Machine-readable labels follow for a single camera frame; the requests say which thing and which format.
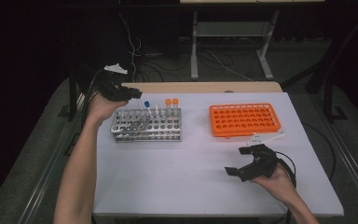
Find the orange plastic tray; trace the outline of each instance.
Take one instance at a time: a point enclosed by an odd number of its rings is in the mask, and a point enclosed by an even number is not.
[[[281,124],[271,104],[211,105],[213,135],[246,136],[254,133],[276,133]]]

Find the dark gray floor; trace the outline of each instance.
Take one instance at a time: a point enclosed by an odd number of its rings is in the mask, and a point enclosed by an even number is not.
[[[254,81],[265,80],[255,57],[255,50],[262,42],[257,39],[216,40],[203,39],[199,42],[199,81],[246,81],[246,76]],[[325,53],[330,42],[326,40],[305,40],[272,42],[268,49],[267,59],[274,80],[283,82],[302,70],[316,63]],[[159,52],[149,50],[145,64],[138,67],[142,76],[137,81],[192,81],[189,69],[189,45],[183,40],[183,52],[177,57],[166,57]],[[222,69],[214,56],[237,75]],[[332,185],[341,200],[344,217],[319,218],[321,223],[358,223],[358,185],[353,175],[340,156],[342,147],[333,135],[339,133],[349,152],[358,164],[358,110],[348,100],[345,94],[335,88],[334,105],[340,106],[348,119],[338,120],[333,125],[326,122],[322,115],[322,94],[309,95],[304,91],[307,78],[304,78],[286,89],[293,102],[298,116],[304,122],[304,129],[317,153],[326,173],[332,172],[333,156],[329,143],[332,145],[337,158],[337,167],[332,178]],[[68,121],[59,117],[63,107],[68,105],[67,81],[56,90],[46,106],[46,110],[36,124],[27,144],[22,150],[16,164],[0,189],[0,224],[5,223],[52,223],[55,199],[62,169],[67,157],[62,155],[74,133],[79,131],[78,119]],[[53,161],[50,158],[58,153],[60,156]],[[48,176],[48,181],[40,182],[40,177]],[[97,218],[99,223],[109,223],[109,220]],[[271,223],[277,218],[262,218],[262,223]],[[177,219],[165,219],[165,223],[177,223]],[[244,220],[220,220],[220,223],[244,223]],[[123,220],[120,223],[132,223],[133,220]]]

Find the background desk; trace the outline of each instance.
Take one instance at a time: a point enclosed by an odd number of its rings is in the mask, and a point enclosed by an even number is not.
[[[187,83],[175,85],[177,90],[183,91],[189,87]],[[207,91],[209,83],[198,85]],[[221,89],[235,88],[225,83],[218,85]],[[155,84],[155,88],[158,90],[159,84]],[[182,108],[183,141],[180,143],[117,144],[109,132],[112,120],[103,123],[98,136],[94,214],[139,217],[265,217],[284,214],[285,206],[261,187],[250,182],[242,183],[237,177],[226,174],[225,166],[242,167],[252,162],[252,156],[242,156],[238,151],[250,137],[215,138],[209,124],[209,105],[268,102],[274,107],[286,135],[267,143],[267,146],[294,160],[298,191],[316,216],[343,215],[337,195],[286,93],[144,93],[143,100],[160,104],[173,97],[179,99]],[[126,107],[137,106],[136,101],[130,101]]]

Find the person's right arm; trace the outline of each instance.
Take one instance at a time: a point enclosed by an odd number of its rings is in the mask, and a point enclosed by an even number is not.
[[[302,200],[286,170],[278,164],[270,178],[257,177],[252,182],[259,184],[275,199],[284,203],[298,224],[319,223],[307,204]]]

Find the dark background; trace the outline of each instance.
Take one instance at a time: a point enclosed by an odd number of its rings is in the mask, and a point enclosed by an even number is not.
[[[343,2],[283,8],[274,39],[342,39],[358,22],[358,1]],[[123,15],[131,18],[130,28],[146,45],[169,53],[176,51],[176,37],[191,34],[191,11],[138,11],[136,15],[125,11]],[[202,16],[215,15],[210,11]],[[128,49],[127,34],[115,9],[73,10],[49,1],[0,1],[0,186],[68,72],[77,73],[76,81],[84,90],[92,74],[107,64],[130,68]],[[358,105],[358,35],[348,49],[335,70],[337,83]]]

